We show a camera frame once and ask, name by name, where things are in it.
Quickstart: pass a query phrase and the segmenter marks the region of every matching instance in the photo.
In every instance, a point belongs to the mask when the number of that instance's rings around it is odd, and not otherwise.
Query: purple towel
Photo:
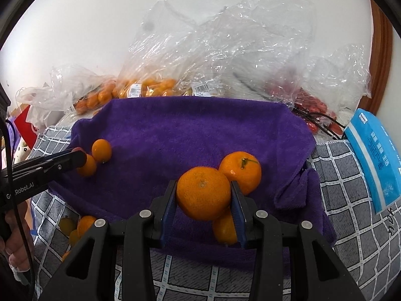
[[[261,184],[249,195],[258,207],[281,221],[309,220],[331,245],[335,242],[319,177],[305,169],[315,140],[305,122],[282,104],[204,97],[113,100],[93,119],[74,125],[70,147],[90,153],[100,138],[113,147],[108,163],[98,165],[93,177],[71,171],[51,184],[81,214],[129,218],[164,194],[169,180],[195,166],[218,168],[227,154],[246,151],[262,166]],[[218,245],[211,222],[189,219],[180,209],[163,252],[245,270],[252,270],[255,255]]]

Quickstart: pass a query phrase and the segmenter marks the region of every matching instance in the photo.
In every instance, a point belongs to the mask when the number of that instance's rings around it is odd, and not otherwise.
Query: white price sticker
[[[128,92],[128,98],[141,97],[141,84],[131,85],[130,91]]]
[[[192,86],[195,96],[210,97],[217,94],[216,88],[210,87],[208,84],[197,84]]]

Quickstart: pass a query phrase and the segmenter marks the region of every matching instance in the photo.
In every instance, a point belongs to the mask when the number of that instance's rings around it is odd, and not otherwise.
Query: blue tissue package
[[[344,133],[364,172],[376,214],[400,199],[401,159],[381,122],[357,109]]]

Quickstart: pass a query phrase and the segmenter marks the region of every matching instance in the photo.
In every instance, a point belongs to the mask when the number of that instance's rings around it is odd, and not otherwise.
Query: checkered tablecloth
[[[30,157],[62,150],[70,128],[50,127],[38,138]],[[364,175],[347,141],[320,144],[308,163],[320,177],[324,210],[338,235],[334,250],[359,285],[366,300],[379,300],[400,271],[401,203],[374,214]],[[69,205],[48,191],[32,200],[38,236],[35,237],[36,291],[39,295],[70,249],[58,228],[68,216],[78,221]],[[246,301],[252,273],[200,264],[151,251],[158,301]],[[121,300],[122,251],[115,274],[115,300]],[[290,279],[284,280],[283,300],[290,300]]]

